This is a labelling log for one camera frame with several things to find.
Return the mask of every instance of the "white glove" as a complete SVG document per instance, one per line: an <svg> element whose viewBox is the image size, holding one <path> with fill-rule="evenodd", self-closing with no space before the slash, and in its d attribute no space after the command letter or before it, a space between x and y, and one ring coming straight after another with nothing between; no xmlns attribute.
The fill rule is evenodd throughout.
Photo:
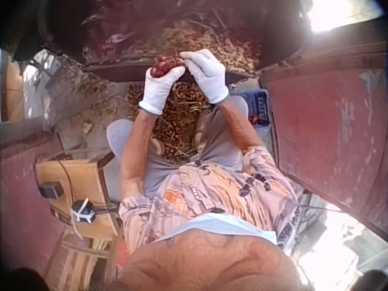
<svg viewBox="0 0 388 291"><path fill-rule="evenodd" d="M207 50L197 52L182 52L180 56L194 76L198 86L209 99L209 103L216 104L224 100L229 90L225 85L225 66Z"/></svg>
<svg viewBox="0 0 388 291"><path fill-rule="evenodd" d="M144 96L139 106L152 114L162 115L171 86L184 74L185 70L184 66L175 67L165 76L153 78L150 74L151 68L149 68L145 73Z"/></svg>

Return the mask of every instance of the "knee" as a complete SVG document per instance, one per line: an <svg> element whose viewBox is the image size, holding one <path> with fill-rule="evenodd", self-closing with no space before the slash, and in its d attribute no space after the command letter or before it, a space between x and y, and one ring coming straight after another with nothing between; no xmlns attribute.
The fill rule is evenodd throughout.
<svg viewBox="0 0 388 291"><path fill-rule="evenodd" d="M244 116L248 117L248 104L243 97L235 95L230 96L229 99Z"/></svg>
<svg viewBox="0 0 388 291"><path fill-rule="evenodd" d="M110 123L107 127L107 139L112 140L117 134L128 132L132 128L132 122L127 119L118 119Z"/></svg>

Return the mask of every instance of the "short-sleeved shirt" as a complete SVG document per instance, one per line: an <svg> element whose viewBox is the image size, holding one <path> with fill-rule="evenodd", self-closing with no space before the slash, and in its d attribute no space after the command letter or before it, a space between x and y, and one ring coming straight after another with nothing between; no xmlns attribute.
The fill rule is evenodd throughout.
<svg viewBox="0 0 388 291"><path fill-rule="evenodd" d="M298 201L289 180L265 147L252 147L242 170L207 161L190 162L170 174L150 199L131 193L119 210L129 253L203 213L237 216L275 231L278 245L293 236Z"/></svg>

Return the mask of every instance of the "person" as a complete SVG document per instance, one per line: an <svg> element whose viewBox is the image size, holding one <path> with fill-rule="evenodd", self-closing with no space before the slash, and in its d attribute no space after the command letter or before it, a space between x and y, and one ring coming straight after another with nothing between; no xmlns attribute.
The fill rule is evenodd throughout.
<svg viewBox="0 0 388 291"><path fill-rule="evenodd" d="M297 198L225 84L225 67L209 50L180 54L215 108L198 160L180 167L155 153L151 134L169 91L185 72L145 76L135 122L117 120L107 139L121 162L119 215L129 250L110 290L299 290L282 251L292 236Z"/></svg>

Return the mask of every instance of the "blue crate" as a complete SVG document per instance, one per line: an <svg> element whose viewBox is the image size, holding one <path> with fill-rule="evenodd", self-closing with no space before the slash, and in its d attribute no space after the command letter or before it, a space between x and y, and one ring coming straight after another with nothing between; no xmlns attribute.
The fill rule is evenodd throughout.
<svg viewBox="0 0 388 291"><path fill-rule="evenodd" d="M234 91L233 95L243 97L248 104L248 118L255 115L260 116L259 125L256 125L256 127L270 125L268 111L269 96L266 89Z"/></svg>

